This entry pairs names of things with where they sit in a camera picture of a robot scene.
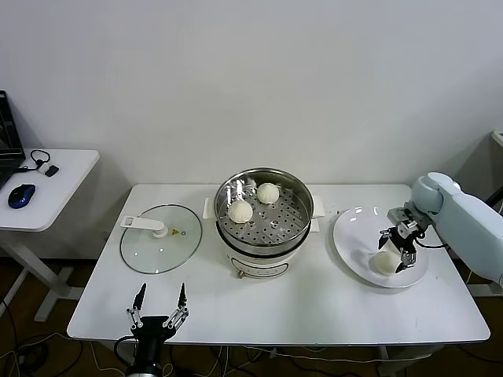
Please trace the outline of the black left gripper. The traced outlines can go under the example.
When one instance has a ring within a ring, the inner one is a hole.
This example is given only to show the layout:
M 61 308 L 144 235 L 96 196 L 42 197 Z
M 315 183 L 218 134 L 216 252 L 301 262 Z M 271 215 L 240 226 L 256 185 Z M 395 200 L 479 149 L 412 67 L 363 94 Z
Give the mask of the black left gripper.
M 131 322 L 131 333 L 138 341 L 165 342 L 174 336 L 174 328 L 180 328 L 189 316 L 185 284 L 182 283 L 176 309 L 169 316 L 141 317 L 141 307 L 144 301 L 147 283 L 143 283 L 135 295 L 133 304 L 126 313 Z

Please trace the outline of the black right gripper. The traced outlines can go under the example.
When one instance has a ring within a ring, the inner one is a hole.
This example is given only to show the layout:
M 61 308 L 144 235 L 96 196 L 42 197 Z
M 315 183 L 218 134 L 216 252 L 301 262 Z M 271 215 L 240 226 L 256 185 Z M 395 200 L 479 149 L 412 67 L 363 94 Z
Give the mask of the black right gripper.
M 416 221 L 402 221 L 395 227 L 391 227 L 380 231 L 378 247 L 382 248 L 390 238 L 395 234 L 394 245 L 400 251 L 400 263 L 395 272 L 400 273 L 408 268 L 414 267 L 416 263 L 416 248 L 413 243 L 415 239 L 422 233 L 421 227 Z

